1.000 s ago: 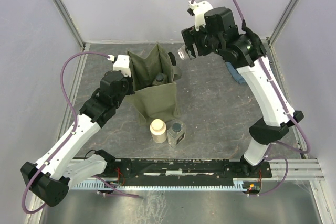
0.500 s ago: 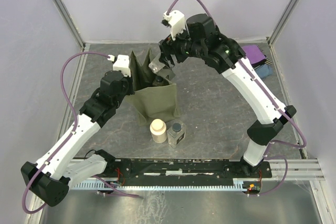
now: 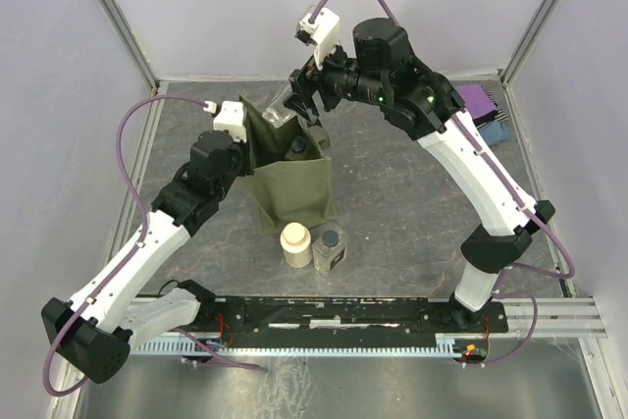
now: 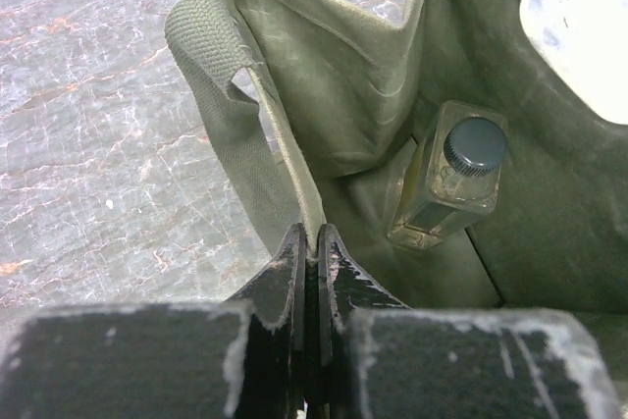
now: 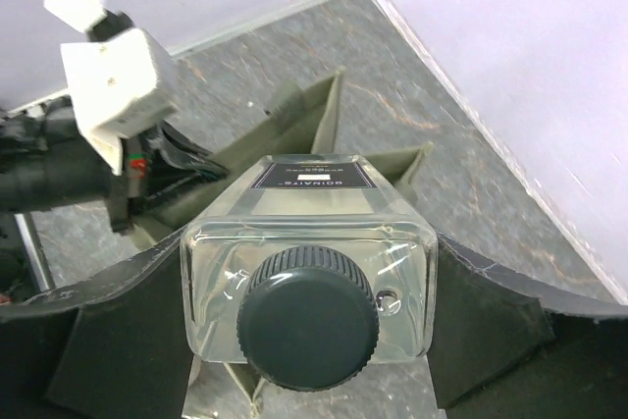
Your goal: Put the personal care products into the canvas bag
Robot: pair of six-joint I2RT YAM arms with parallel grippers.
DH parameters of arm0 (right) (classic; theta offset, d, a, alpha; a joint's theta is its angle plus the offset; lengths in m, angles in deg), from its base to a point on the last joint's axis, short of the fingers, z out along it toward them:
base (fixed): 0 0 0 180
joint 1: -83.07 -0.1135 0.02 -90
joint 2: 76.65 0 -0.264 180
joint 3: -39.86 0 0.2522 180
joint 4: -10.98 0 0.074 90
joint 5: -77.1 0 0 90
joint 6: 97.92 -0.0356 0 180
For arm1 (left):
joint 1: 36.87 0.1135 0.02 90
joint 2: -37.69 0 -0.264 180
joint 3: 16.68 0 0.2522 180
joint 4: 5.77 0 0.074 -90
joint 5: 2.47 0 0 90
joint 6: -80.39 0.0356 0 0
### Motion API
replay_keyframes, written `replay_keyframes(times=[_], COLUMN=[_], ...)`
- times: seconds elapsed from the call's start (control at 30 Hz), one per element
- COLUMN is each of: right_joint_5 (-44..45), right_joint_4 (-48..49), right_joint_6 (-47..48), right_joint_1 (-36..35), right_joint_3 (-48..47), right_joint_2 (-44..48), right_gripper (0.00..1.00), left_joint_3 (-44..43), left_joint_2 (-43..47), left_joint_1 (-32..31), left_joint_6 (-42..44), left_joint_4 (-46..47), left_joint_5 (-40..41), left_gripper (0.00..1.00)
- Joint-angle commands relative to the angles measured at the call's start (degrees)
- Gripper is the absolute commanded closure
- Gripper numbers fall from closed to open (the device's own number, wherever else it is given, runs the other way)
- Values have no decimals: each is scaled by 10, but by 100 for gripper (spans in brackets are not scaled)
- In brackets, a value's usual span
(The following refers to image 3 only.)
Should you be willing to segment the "clear bottle dark label front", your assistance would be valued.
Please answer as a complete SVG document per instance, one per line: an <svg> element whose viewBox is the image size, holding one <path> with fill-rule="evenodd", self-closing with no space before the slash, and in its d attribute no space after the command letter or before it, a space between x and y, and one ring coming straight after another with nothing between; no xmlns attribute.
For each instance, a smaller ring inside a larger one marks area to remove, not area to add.
<svg viewBox="0 0 628 419"><path fill-rule="evenodd" d="M329 277L345 258L347 235L340 229L325 230L312 244L314 268L319 275Z"/></svg>

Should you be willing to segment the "olive green canvas bag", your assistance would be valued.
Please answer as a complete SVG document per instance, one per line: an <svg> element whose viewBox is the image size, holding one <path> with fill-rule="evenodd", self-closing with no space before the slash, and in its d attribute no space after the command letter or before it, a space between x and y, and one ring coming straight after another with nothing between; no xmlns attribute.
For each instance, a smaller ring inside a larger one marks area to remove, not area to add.
<svg viewBox="0 0 628 419"><path fill-rule="evenodd" d="M245 126L253 174L238 178L235 186L255 203L258 233L276 235L293 222L316 228L335 221L338 211L332 159L320 145L327 132L318 126L308 128L298 115L276 129L253 103L244 97L239 100L247 111ZM311 142L315 159L285 160L290 143L298 135Z"/></svg>

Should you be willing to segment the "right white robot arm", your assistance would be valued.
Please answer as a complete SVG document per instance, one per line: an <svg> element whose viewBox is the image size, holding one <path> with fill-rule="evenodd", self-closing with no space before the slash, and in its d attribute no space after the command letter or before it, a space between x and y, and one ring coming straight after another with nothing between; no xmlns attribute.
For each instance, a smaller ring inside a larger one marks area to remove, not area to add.
<svg viewBox="0 0 628 419"><path fill-rule="evenodd" d="M310 126L341 100L373 105L384 119L428 151L449 173L476 210L480 225L462 243L466 260L448 308L450 323L469 332L485 318L500 272L516 262L554 214L509 175L477 130L464 100L443 75L414 53L406 30L387 18L359 23L352 37L355 57L340 46L337 20L300 20L295 36L314 47L312 57L288 81L285 105Z"/></svg>

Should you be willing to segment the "clear bottle dark label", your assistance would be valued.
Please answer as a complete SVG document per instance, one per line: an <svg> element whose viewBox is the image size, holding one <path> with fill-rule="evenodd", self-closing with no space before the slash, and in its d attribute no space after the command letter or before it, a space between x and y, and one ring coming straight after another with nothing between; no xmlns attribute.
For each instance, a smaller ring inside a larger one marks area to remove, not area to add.
<svg viewBox="0 0 628 419"><path fill-rule="evenodd" d="M345 258L347 235L340 229L325 230L312 244L314 268L319 275L329 277Z"/></svg>
<svg viewBox="0 0 628 419"><path fill-rule="evenodd" d="M276 129L296 116L296 113L286 105L291 96L292 90L289 86L281 89L261 112L263 119Z"/></svg>

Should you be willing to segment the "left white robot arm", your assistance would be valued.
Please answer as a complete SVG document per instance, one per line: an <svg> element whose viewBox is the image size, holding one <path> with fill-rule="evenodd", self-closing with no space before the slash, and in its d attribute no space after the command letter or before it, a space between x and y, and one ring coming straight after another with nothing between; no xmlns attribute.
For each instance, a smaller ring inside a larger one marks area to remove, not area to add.
<svg viewBox="0 0 628 419"><path fill-rule="evenodd" d="M43 306L49 353L102 384L150 340L179 327L211 328L216 296L191 280L141 307L131 304L157 269L218 212L234 181L251 172L244 138L202 133L120 252L69 300L53 297Z"/></svg>

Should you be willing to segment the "clear bottle yellow label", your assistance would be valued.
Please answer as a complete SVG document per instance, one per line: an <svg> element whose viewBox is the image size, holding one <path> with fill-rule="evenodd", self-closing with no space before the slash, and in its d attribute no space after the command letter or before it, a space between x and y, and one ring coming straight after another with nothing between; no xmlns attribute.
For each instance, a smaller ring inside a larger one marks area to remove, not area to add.
<svg viewBox="0 0 628 419"><path fill-rule="evenodd" d="M298 135L290 143L285 154L286 161L307 161L315 158L315 149L311 142L302 135Z"/></svg>

